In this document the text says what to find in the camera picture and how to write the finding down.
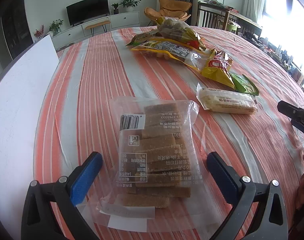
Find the yellow red chips bag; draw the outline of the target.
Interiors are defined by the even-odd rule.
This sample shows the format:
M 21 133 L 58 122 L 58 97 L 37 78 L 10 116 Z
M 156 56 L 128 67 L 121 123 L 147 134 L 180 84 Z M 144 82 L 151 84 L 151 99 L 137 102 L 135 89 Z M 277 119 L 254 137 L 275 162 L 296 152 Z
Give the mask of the yellow red chips bag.
M 201 75 L 234 89 L 235 85 L 229 74 L 233 62 L 232 58 L 222 50 L 210 49 L 206 52 L 208 58 L 205 59 Z

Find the black television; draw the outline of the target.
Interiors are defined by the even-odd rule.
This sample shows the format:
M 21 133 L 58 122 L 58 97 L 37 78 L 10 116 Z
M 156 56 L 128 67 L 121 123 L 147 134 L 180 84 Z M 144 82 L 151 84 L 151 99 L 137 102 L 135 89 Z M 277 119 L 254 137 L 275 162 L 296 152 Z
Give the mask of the black television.
M 75 25 L 96 16 L 109 14 L 108 0 L 82 0 L 66 7 L 70 25 Z

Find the yellow clear peanut bag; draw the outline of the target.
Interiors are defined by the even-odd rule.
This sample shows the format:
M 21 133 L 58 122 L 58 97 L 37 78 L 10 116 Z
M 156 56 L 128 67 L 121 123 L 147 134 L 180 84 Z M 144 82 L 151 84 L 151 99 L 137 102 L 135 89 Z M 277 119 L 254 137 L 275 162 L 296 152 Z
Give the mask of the yellow clear peanut bag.
M 132 51 L 143 51 L 179 61 L 199 72 L 217 54 L 215 49 L 204 47 L 198 40 L 181 42 L 160 36 L 148 36 L 147 33 L 135 35 L 127 46 Z

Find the red flower vase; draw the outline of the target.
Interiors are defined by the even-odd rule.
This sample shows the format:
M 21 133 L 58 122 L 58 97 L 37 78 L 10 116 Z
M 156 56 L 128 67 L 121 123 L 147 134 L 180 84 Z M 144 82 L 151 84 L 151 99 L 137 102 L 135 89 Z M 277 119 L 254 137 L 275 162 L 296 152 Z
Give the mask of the red flower vase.
M 42 24 L 40 29 L 36 29 L 35 32 L 34 32 L 34 37 L 35 37 L 35 40 L 38 41 L 40 39 L 43 38 L 44 36 L 44 29 L 45 29 L 45 26 Z

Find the orange lounge chair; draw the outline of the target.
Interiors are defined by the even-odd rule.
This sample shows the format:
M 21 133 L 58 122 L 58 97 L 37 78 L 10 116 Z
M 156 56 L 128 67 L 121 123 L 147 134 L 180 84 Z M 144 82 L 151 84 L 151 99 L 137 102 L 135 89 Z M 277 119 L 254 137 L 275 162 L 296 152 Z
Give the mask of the orange lounge chair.
M 191 2 L 159 0 L 159 3 L 159 11 L 156 11 L 150 7 L 146 7 L 144 10 L 145 16 L 155 23 L 158 23 L 158 20 L 163 17 L 175 18 L 185 22 L 191 16 L 191 14 L 188 13 L 192 7 Z

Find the wooden side table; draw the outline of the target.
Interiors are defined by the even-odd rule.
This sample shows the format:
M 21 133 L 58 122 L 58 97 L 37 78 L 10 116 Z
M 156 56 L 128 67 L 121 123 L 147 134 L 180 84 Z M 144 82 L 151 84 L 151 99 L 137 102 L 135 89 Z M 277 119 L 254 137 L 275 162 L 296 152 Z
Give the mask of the wooden side table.
M 262 27 L 258 23 L 240 13 L 200 1 L 198 2 L 196 25 L 203 28 L 226 30 L 235 34 L 249 32 L 257 37 L 260 37 L 262 33 Z

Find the green snack packet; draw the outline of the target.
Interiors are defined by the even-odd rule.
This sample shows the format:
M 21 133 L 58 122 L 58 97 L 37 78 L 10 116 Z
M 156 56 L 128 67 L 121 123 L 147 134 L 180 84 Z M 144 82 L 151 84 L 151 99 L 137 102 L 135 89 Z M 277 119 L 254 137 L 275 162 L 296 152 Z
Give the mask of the green snack packet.
M 231 73 L 230 76 L 237 92 L 259 96 L 259 89 L 246 75 Z

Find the gold clear nut bag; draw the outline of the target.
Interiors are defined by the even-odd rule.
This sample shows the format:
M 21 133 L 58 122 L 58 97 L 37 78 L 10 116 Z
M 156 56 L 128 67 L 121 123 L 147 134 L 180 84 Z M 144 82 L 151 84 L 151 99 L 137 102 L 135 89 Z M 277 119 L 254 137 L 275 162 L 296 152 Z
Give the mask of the gold clear nut bag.
M 184 21 L 162 16 L 156 23 L 162 37 L 187 44 L 200 51 L 206 50 L 199 34 Z

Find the white board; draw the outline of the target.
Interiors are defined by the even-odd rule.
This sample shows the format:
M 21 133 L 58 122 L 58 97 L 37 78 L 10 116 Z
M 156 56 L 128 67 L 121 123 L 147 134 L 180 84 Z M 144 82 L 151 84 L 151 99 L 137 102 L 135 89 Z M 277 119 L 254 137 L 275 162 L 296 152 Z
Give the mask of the white board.
M 20 236 L 23 205 L 33 180 L 38 118 L 58 64 L 47 35 L 15 59 L 0 78 L 0 221 L 13 238 Z

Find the white tv cabinet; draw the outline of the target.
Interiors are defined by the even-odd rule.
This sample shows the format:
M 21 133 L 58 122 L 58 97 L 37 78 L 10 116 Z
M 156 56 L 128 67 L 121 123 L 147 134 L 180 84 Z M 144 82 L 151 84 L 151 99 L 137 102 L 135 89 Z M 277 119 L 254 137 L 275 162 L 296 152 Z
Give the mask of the white tv cabinet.
M 70 46 L 102 33 L 120 28 L 139 26 L 140 13 L 138 11 L 124 12 L 76 25 L 53 36 L 52 42 L 56 51 L 60 51 L 63 47 Z

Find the clear bag brown biscuit bars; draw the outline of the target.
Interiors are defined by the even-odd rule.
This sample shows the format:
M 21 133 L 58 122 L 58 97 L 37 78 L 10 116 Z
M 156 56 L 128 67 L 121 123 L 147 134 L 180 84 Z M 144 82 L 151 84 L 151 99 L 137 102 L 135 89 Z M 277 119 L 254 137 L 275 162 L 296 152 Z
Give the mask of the clear bag brown biscuit bars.
M 137 232 L 198 230 L 219 224 L 193 140 L 198 104 L 120 96 L 112 100 L 118 164 L 100 195 L 99 225 Z

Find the wooden stool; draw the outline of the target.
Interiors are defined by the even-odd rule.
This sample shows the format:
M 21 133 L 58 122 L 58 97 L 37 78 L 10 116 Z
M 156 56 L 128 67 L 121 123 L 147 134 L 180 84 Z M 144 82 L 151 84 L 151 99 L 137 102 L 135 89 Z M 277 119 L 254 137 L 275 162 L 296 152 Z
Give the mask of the wooden stool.
M 110 24 L 110 23 L 111 22 L 109 20 L 106 20 L 106 21 L 95 23 L 95 24 L 87 25 L 85 27 L 85 30 L 90 30 L 91 35 L 95 36 L 95 29 L 98 28 L 98 27 L 102 27 L 104 33 L 107 33 L 108 32 L 108 24 Z

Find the green potted plant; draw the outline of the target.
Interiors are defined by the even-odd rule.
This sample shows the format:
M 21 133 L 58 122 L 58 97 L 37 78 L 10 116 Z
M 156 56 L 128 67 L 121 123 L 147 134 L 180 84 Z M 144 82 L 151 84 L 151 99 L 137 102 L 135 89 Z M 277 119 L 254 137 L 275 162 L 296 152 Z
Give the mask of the green potted plant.
M 126 12 L 132 12 L 134 11 L 134 8 L 139 5 L 141 0 L 120 0 L 120 2 Z

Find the striped orange grey tablecloth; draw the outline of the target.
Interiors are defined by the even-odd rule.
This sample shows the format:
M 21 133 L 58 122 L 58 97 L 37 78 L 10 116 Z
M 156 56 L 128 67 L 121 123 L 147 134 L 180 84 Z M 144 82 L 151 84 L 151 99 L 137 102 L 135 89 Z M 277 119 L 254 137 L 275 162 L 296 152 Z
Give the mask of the striped orange grey tablecloth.
M 304 239 L 299 85 L 232 33 L 206 50 L 151 28 L 57 52 L 22 239 Z

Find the white rice cake package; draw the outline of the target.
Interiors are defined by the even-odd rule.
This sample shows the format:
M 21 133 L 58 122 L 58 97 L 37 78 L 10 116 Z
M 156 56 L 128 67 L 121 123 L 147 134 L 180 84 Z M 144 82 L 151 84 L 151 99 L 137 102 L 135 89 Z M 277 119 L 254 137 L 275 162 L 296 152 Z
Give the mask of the white rice cake package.
M 206 111 L 253 115 L 257 106 L 250 95 L 228 90 L 202 88 L 198 84 L 196 98 Z

